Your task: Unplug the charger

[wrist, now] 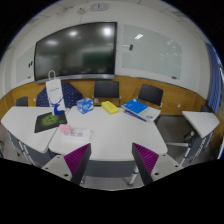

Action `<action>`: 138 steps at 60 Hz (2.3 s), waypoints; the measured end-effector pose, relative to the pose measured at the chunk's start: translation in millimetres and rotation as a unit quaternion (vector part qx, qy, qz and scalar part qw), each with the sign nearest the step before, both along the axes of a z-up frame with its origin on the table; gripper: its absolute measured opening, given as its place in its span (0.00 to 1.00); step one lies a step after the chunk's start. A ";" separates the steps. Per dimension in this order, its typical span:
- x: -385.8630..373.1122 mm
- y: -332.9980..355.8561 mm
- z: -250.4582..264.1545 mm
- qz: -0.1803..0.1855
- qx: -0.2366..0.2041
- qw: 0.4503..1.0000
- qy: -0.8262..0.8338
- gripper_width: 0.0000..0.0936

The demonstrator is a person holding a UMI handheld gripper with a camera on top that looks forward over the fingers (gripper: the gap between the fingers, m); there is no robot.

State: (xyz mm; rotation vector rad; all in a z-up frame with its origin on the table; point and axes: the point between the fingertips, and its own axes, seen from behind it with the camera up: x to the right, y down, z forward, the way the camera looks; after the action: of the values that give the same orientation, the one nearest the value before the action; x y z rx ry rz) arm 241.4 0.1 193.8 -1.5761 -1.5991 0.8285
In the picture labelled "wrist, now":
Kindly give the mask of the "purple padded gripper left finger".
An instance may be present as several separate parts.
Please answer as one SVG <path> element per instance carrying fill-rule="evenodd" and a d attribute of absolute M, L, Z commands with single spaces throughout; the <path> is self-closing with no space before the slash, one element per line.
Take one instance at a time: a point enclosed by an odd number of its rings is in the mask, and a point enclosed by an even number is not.
<path fill-rule="evenodd" d="M 91 144 L 88 143 L 65 156 L 56 155 L 42 169 L 79 185 L 82 181 L 90 155 Z"/>

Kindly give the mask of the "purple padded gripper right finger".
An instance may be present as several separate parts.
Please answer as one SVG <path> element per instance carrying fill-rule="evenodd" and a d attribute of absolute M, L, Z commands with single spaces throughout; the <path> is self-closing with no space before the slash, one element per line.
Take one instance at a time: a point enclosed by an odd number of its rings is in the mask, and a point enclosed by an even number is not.
<path fill-rule="evenodd" d="M 168 154 L 157 154 L 137 143 L 132 144 L 132 155 L 145 185 L 182 169 Z"/>

